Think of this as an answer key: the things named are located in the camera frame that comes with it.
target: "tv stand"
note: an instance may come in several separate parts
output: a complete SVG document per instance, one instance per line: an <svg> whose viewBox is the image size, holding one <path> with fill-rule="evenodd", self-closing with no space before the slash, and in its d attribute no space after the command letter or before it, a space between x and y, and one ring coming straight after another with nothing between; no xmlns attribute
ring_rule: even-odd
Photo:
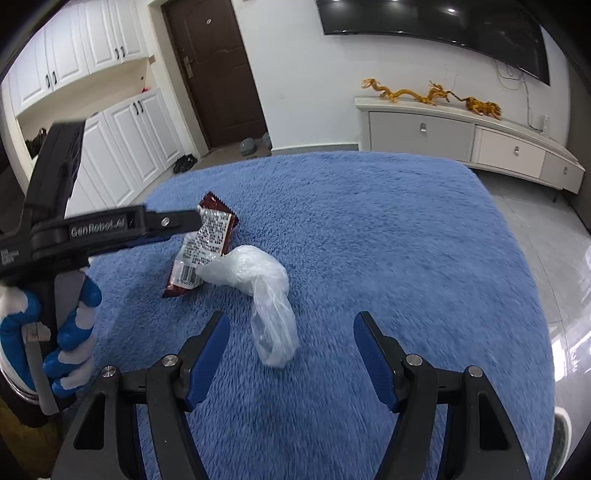
<svg viewBox="0 0 591 480"><path fill-rule="evenodd" d="M489 170L578 193L585 169L562 145L507 120L453 106L389 102L357 97L361 151L451 158Z"/></svg>

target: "door handle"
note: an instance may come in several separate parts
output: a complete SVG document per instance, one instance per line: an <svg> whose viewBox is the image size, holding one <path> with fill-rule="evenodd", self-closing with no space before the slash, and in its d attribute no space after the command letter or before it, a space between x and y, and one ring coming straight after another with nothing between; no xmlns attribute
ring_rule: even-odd
<svg viewBox="0 0 591 480"><path fill-rule="evenodd" d="M183 58L183 64L185 66L185 70L187 71L187 77L189 79L193 78L193 69L191 68L191 63L194 62L195 60L189 60L189 57L184 57Z"/></svg>

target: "snack wrapper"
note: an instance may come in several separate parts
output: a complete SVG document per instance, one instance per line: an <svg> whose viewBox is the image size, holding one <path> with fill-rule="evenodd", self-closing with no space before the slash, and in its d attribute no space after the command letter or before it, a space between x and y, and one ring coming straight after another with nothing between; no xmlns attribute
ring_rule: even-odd
<svg viewBox="0 0 591 480"><path fill-rule="evenodd" d="M230 235L239 222L236 214L212 192L205 194L199 208L202 227L185 235L163 297L178 297L203 284L196 273L197 265L207 264L230 250Z"/></svg>

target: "hand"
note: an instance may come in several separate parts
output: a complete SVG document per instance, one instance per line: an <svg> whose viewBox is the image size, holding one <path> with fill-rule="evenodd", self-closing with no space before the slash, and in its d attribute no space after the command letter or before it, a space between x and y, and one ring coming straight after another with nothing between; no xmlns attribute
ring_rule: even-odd
<svg viewBox="0 0 591 480"><path fill-rule="evenodd" d="M43 362L46 375L55 379L51 390L57 397L69 397L90 380L95 347L92 329L95 308L101 299L99 287L86 277L78 307L57 333L58 348ZM29 394L35 394L35 385L25 356L21 327L37 322L40 313L41 305L35 295L0 286L0 367L14 385Z"/></svg>

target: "golden dragon figurine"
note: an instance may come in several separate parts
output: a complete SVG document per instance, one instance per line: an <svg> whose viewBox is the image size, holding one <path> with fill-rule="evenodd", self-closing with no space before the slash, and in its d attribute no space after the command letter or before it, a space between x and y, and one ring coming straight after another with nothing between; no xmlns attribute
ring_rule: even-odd
<svg viewBox="0 0 591 480"><path fill-rule="evenodd" d="M474 97L459 98L451 90L447 91L450 95L453 95L461 102L466 102L466 108L477 115L490 115L497 120L501 120L501 107L493 102L481 102L479 99Z"/></svg>
<svg viewBox="0 0 591 480"><path fill-rule="evenodd" d="M497 120L501 120L501 107L493 102L481 102L474 97L459 98L451 90L444 90L442 85L438 83L429 82L431 88L426 97L419 95L417 92L403 88L397 92L393 92L388 87L381 85L376 79L365 79L361 82L361 88L372 87L376 92L381 92L379 95L382 98L390 100L391 102L398 101L401 95L410 95L414 97L417 102L427 103L429 105L436 105L435 99L445 98L449 102L448 95L453 95L461 102L466 102L466 108L477 115L490 115Z"/></svg>
<svg viewBox="0 0 591 480"><path fill-rule="evenodd" d="M429 82L429 85L431 85L431 89L429 90L427 96L423 97L417 92L413 92L412 90L408 90L406 88L403 88L397 92L393 92L388 87L380 85L376 79L365 79L361 82L361 88L373 87L376 92L382 92L379 94L380 97L390 100L391 102L396 102L398 97L401 95L410 95L414 97L417 102L427 103L429 105L436 105L436 103L433 101L435 98L445 98L445 100L449 102L449 98L447 98L449 92L444 90L442 85L438 85L437 83L433 82Z"/></svg>

